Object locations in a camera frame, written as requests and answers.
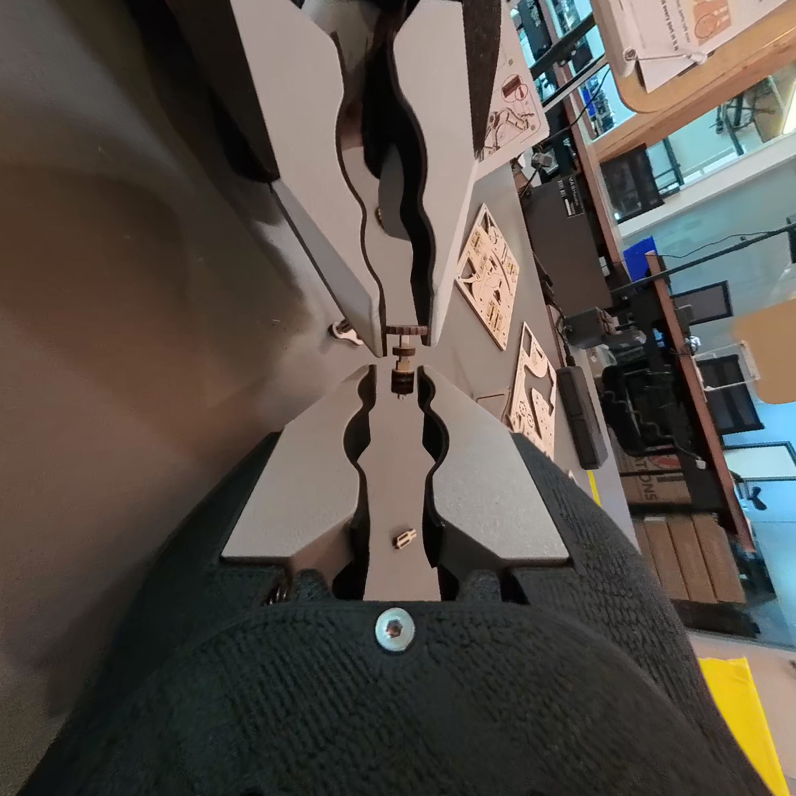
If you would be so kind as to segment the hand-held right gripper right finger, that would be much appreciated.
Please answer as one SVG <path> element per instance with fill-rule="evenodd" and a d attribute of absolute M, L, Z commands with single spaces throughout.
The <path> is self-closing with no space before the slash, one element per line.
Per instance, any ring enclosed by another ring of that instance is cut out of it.
<path fill-rule="evenodd" d="M 449 574 L 560 566 L 569 553 L 509 429 L 427 366 L 419 367 L 423 546 Z"/>

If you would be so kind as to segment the black equipment box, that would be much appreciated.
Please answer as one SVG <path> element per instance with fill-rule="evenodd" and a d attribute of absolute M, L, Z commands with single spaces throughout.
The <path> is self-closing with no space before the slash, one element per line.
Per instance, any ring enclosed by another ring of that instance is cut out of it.
<path fill-rule="evenodd" d="M 604 239 L 588 185 L 567 168 L 522 191 L 520 203 L 532 252 L 565 315 L 612 304 L 600 258 Z"/>

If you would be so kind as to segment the wooden crate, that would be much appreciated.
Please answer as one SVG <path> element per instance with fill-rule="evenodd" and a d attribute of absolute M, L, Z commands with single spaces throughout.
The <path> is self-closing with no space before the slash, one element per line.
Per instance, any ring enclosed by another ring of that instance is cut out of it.
<path fill-rule="evenodd" d="M 711 513 L 633 520 L 642 556 L 673 601 L 744 606 L 746 595 L 727 533 Z"/>

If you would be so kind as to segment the cardboard box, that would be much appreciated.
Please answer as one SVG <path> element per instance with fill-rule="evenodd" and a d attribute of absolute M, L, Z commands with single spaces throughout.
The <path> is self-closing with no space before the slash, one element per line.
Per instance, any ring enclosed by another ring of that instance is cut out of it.
<path fill-rule="evenodd" d="M 675 454 L 634 457 L 609 432 L 614 460 L 629 506 L 692 505 L 681 463 Z"/>

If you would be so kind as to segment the blue plastic bin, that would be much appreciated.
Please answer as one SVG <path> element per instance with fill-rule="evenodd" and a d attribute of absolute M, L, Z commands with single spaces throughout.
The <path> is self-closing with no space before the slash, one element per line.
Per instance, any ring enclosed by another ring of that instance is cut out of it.
<path fill-rule="evenodd" d="M 631 282 L 638 282 L 650 276 L 647 255 L 651 253 L 658 253 L 655 240 L 651 235 L 623 250 L 622 259 Z"/>

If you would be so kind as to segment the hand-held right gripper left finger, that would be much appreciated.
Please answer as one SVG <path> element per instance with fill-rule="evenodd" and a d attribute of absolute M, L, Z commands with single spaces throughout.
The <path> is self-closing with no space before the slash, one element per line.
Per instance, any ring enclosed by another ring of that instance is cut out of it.
<path fill-rule="evenodd" d="M 318 572 L 340 599 L 362 599 L 370 513 L 359 460 L 372 440 L 376 367 L 365 365 L 280 433 L 221 552 L 225 561 Z"/>

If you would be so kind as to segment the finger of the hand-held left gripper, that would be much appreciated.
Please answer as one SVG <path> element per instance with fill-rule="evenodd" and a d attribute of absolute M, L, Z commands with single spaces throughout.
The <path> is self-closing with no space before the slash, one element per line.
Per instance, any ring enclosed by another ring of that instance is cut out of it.
<path fill-rule="evenodd" d="M 379 180 L 376 219 L 411 245 L 416 334 L 436 345 L 451 298 L 474 183 L 471 94 L 461 2 L 416 2 L 366 63 L 365 162 Z"/>
<path fill-rule="evenodd" d="M 384 357 L 384 296 L 342 160 L 337 41 L 288 1 L 232 1 L 278 177 L 272 192 L 344 317 Z"/>

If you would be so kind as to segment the wooden parts sheet with cut-outs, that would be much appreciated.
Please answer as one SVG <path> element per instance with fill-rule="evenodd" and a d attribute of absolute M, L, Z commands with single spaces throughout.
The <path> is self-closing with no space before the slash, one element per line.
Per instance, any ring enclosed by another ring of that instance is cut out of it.
<path fill-rule="evenodd" d="M 555 457 L 556 370 L 532 333 L 523 323 L 513 373 L 506 422 L 550 460 Z"/>

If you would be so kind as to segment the yellow plastic bin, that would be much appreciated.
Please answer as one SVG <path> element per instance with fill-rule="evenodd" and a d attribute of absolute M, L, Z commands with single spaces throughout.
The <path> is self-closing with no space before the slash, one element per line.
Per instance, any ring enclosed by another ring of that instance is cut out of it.
<path fill-rule="evenodd" d="M 790 795 L 774 737 L 746 658 L 700 658 L 704 679 L 732 735 L 774 795 Z"/>

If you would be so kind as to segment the open instruction booklet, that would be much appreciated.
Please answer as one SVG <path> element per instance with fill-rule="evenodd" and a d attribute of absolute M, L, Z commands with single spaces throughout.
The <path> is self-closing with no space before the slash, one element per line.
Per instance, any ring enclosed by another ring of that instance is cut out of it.
<path fill-rule="evenodd" d="M 502 8 L 497 60 L 477 180 L 521 157 L 549 134 L 541 98 L 507 7 Z"/>

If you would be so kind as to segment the small wooden axle assembly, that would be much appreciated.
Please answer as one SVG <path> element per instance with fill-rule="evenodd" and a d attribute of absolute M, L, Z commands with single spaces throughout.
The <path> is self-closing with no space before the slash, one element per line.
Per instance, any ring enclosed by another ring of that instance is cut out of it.
<path fill-rule="evenodd" d="M 391 371 L 391 392 L 403 400 L 414 392 L 415 364 L 414 359 L 418 345 L 426 344 L 429 333 L 427 325 L 387 325 L 387 337 L 395 337 L 393 357 L 395 363 Z"/>

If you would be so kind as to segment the black power adapter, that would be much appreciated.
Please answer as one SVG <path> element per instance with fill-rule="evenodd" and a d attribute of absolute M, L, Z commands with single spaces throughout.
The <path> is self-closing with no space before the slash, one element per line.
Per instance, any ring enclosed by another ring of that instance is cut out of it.
<path fill-rule="evenodd" d="M 556 386 L 580 467 L 598 470 L 607 460 L 607 444 L 582 368 L 568 365 L 556 371 Z"/>

